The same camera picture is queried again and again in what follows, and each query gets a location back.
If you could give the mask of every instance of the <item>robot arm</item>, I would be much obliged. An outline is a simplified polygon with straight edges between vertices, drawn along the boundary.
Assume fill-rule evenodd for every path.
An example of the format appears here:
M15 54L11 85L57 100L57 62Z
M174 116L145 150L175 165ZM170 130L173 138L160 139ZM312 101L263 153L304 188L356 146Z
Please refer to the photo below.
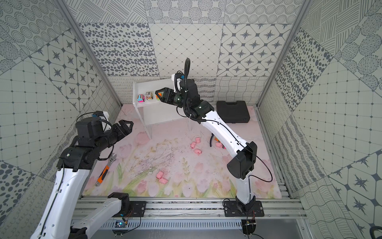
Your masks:
M110 127L106 124L111 125L107 113L101 111L76 123L78 135L60 156L52 194L31 239L90 238L105 220L117 213L127 213L128 194L113 193L102 207L70 226L82 186L96 159L100 160L104 149L114 146L133 129L131 121L120 120Z
M184 75L178 71L172 76L174 90L163 88L155 94L162 102L183 108L187 117L209 129L227 148L233 157L227 168L236 178L238 210L245 215L254 203L254 196L249 191L248 177L256 161L257 145L254 142L248 143L233 132L215 109L207 101L200 99L194 80L187 79L189 68L190 59L187 58Z

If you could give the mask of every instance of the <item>black carrying case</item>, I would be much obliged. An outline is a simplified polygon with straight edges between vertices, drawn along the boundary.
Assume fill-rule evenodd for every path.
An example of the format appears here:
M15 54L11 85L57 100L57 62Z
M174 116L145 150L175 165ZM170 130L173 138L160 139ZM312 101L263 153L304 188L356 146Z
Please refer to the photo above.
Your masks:
M216 112L226 123L248 123L250 119L245 101L218 101Z

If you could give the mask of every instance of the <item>floor mat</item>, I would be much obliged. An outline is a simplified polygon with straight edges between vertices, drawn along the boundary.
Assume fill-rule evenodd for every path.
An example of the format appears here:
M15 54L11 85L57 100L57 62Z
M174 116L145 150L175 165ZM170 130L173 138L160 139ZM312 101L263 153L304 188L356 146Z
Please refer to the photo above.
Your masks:
M271 169L274 179L267 183L251 177L251 190L256 198L281 198L255 111L251 106L248 110L251 117L248 123L228 125L246 141L257 144L257 155ZM188 119L153 125L152 139L149 140L132 104L123 105L117 121L121 119L134 122L133 132L115 144L117 159L98 187L95 183L107 161L96 163L83 195L105 196L112 192L126 192L131 197L236 196L236 179L227 169L232 158L226 149L216 146L217 141L213 141L210 147L211 132L205 127L192 122L192 130L189 131ZM195 149L202 151L200 155L190 147L197 137L201 142ZM101 157L107 157L110 151L104 150ZM159 182L157 174L160 171L168 182ZM270 174L260 160L256 161L252 174L270 180Z

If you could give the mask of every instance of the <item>white shelf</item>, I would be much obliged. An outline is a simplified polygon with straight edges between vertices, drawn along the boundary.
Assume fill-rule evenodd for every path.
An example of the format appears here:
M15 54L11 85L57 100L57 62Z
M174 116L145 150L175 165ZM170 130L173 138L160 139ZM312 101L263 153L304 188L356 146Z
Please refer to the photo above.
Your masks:
M150 139L151 125L183 118L176 112L176 106L163 103L156 99L155 91L165 87L173 89L173 82L171 78L143 83L133 83L133 105ZM153 93L154 99L138 102L137 96L139 94L145 95L148 91Z
M156 80L156 81L148 81L143 83L133 83L133 104L139 108L144 107L147 105L153 105L153 104L164 104L163 102L157 100L155 96L155 91L168 87L170 89L173 89L173 81L171 78L163 79L163 80ZM148 99L144 102L138 102L137 97L139 94L145 95L146 92L150 91L152 93L152 99Z
M182 119L176 112L176 106L161 102L163 105L147 106L143 108L143 118L146 125L165 123L173 120Z

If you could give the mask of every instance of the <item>small box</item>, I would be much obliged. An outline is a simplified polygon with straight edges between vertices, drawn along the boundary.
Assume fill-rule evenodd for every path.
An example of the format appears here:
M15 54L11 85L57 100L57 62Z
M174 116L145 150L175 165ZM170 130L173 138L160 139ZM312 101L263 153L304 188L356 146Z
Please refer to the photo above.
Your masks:
M152 93L150 91L146 92L146 99L152 99Z
M158 95L162 96L162 93L158 93ZM159 97L157 95L155 95L155 97L157 98L157 100L160 101Z
M137 97L138 102L144 102L144 95L139 94Z

